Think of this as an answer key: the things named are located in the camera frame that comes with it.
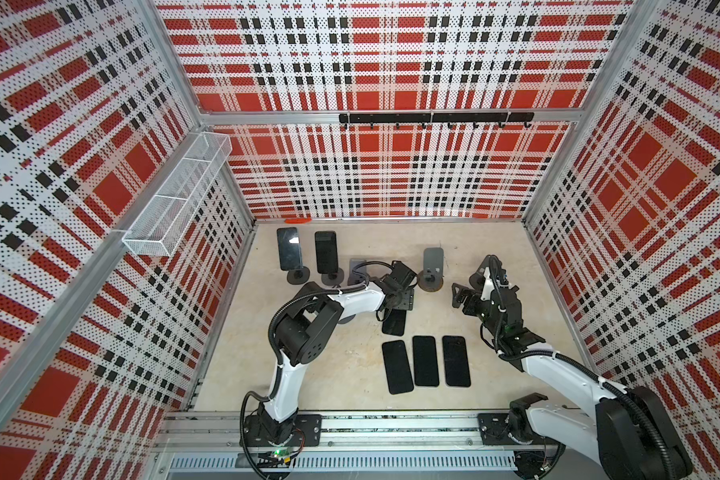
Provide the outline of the black phone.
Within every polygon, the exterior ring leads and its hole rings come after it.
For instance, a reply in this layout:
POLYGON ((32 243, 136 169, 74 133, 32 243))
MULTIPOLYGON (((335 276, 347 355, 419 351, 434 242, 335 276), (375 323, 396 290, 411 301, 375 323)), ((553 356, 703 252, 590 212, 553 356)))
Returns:
POLYGON ((433 336, 412 338, 414 384, 420 387, 437 387, 440 384, 436 340, 433 336))
POLYGON ((406 310, 389 310, 382 322, 382 333, 385 335, 402 337, 406 327, 406 310))
POLYGON ((471 376, 465 338, 446 335, 442 338, 445 382, 450 387, 469 388, 471 376))
POLYGON ((403 340, 382 344, 385 375, 388 391, 391 395, 411 392, 414 389, 413 377, 403 340))
POLYGON ((337 236, 334 231, 317 231, 314 234, 317 270, 320 274, 339 271, 337 236))
POLYGON ((296 227, 276 230, 279 266, 282 271, 299 270, 303 267, 300 236, 296 227))

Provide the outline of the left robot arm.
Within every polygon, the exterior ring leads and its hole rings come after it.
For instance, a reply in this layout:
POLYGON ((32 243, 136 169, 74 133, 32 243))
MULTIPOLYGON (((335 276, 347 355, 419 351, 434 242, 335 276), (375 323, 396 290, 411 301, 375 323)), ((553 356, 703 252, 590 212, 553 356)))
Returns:
POLYGON ((256 399, 258 407, 247 414, 247 405, 241 406, 242 447, 285 446, 299 431, 307 445, 315 445, 317 441, 297 421, 307 367, 325 350, 337 325, 366 313, 384 321, 408 302, 417 283, 416 273, 399 260, 361 262, 352 274, 359 282, 347 287, 304 284, 273 315, 267 330, 276 360, 273 378, 267 395, 246 393, 245 398, 256 399))

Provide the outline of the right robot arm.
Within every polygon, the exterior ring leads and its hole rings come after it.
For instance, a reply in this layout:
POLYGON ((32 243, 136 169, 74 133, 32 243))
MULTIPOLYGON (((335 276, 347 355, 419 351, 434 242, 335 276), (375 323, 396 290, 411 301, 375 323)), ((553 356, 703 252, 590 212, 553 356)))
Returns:
POLYGON ((512 401, 505 434, 513 442, 551 439, 594 461, 610 479, 683 479, 693 473, 659 396, 595 373, 527 328, 518 288, 497 256, 486 256, 467 285, 452 285, 451 295, 454 308, 479 320, 482 341, 500 360, 573 403, 552 404, 540 393, 512 401))

